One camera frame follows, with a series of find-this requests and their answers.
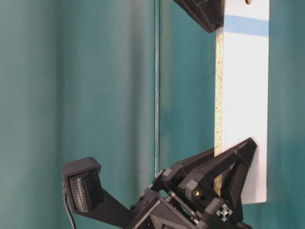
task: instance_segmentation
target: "bolt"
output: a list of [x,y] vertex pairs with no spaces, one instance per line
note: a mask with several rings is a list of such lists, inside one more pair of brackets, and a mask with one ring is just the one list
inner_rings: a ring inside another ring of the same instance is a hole
[[200,192],[198,190],[194,191],[194,196],[199,196],[200,195]]

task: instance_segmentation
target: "teal wall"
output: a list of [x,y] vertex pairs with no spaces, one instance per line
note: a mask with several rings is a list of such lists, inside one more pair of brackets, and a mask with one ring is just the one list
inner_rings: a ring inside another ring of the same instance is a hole
[[245,206],[245,218],[256,229],[302,229],[305,2],[271,0],[270,7],[268,200]]
[[160,4],[160,160],[214,145],[215,34],[207,34],[174,1]]
[[56,2],[0,1],[0,228],[59,228]]
[[102,186],[129,208],[153,179],[154,3],[63,0],[60,21],[61,161],[95,157]]

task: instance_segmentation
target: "vertical rod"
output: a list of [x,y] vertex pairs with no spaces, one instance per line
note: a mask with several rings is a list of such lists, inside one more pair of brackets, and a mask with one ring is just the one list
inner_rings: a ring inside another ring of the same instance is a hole
[[160,167],[160,0],[154,0],[154,176]]

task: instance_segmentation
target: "black 3d-printed part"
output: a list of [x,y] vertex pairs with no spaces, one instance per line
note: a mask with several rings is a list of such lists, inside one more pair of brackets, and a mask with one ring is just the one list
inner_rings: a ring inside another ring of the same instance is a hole
[[174,0],[208,33],[224,25],[222,0]]

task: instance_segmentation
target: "blue tape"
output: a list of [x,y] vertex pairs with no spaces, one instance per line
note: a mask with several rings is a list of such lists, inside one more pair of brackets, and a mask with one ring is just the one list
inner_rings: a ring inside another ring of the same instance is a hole
[[255,18],[225,15],[224,32],[269,37],[269,21]]

